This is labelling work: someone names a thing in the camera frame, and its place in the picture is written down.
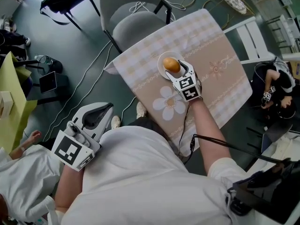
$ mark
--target white flower print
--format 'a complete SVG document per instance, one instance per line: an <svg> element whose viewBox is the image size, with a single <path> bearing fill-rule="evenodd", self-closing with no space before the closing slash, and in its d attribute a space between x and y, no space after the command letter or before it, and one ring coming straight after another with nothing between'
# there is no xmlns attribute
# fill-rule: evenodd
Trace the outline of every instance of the white flower print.
<svg viewBox="0 0 300 225"><path fill-rule="evenodd" d="M172 93L172 89L168 86L164 86L160 89L160 94L162 98L157 98L154 100L152 106L155 110L163 109L163 119L169 121L173 118L174 110L183 114L186 110L186 106L182 100L182 97L177 91Z"/></svg>

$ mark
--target strap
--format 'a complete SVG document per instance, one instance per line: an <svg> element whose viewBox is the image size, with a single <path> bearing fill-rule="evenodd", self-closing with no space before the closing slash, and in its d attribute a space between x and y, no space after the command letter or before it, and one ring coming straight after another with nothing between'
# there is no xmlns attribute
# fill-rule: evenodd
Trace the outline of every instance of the strap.
<svg viewBox="0 0 300 225"><path fill-rule="evenodd" d="M48 14L46 14L46 13L44 13L42 10L40 10L40 13L41 13L41 15L45 15L45 16L47 16L47 17L50 17ZM69 13L70 15L71 15L71 19L73 19L73 15L71 14L71 12L69 11L69 12L67 12L67 13ZM53 18L51 18L55 23L57 23L57 24L59 24L59 25L62 25L62 26L65 26L65 25L68 25L69 24L69 22L59 22L59 21L56 21L56 20L54 20Z"/></svg>

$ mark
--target flower pattern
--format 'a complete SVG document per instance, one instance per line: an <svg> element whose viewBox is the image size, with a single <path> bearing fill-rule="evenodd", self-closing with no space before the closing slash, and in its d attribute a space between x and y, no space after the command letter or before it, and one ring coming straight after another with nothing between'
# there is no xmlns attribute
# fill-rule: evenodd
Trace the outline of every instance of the flower pattern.
<svg viewBox="0 0 300 225"><path fill-rule="evenodd" d="M218 77L221 76L221 73L224 72L223 68L221 66L222 66L222 64L220 62L216 62L215 64L210 62L210 72L209 72L209 74L212 74L217 80L218 80Z"/></svg>
<svg viewBox="0 0 300 225"><path fill-rule="evenodd" d="M157 98L153 101L153 108L155 110L163 110L163 119L169 121L174 116L174 110L183 114L186 110L186 106L182 100L182 97L177 91L172 92L172 89L168 86L164 86L160 89L162 97Z"/></svg>

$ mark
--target person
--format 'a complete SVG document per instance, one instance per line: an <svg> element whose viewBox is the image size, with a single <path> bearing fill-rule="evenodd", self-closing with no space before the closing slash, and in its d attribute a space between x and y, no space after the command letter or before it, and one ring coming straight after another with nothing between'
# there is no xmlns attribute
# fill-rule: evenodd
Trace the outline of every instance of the person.
<svg viewBox="0 0 300 225"><path fill-rule="evenodd" d="M225 140L205 103L190 102L197 133ZM208 177L191 174L175 155L163 130L145 117L137 104L137 120L112 130L100 139L101 152L77 172L65 165L55 195L55 211L48 223L76 224L222 224L238 219L226 204L227 189L247 178L229 149L200 140Z"/></svg>
<svg viewBox="0 0 300 225"><path fill-rule="evenodd" d="M274 62L255 68L251 82L252 100L255 104L260 104L264 93L269 92L270 87L274 86L275 92L271 100L262 105L262 109L267 111L267 117L272 120L271 123L278 119L279 113L282 118L290 118L297 110L292 98L295 85L291 68L277 58Z"/></svg>
<svg viewBox="0 0 300 225"><path fill-rule="evenodd" d="M34 131L9 154L0 149L0 224L7 216L36 222L48 212L47 206L54 204L49 195L63 164L47 148L31 146L40 137L41 133Z"/></svg>
<svg viewBox="0 0 300 225"><path fill-rule="evenodd" d="M0 55L5 57L9 52L12 52L15 58L18 60L27 60L26 50L18 47L19 45L25 44L30 46L31 40L16 32L9 32L4 29L0 30Z"/></svg>

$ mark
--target yellow table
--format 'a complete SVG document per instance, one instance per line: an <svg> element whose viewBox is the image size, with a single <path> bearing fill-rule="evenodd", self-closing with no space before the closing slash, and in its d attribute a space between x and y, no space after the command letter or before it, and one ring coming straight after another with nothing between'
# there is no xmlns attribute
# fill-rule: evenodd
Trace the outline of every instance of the yellow table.
<svg viewBox="0 0 300 225"><path fill-rule="evenodd" d="M14 101L9 117L0 120L0 147L3 147L7 153L20 144L28 117L37 106L37 100L26 100L21 88L21 84L31 72L24 67L15 68L13 61L16 59L10 52L0 68L0 91L10 91Z"/></svg>

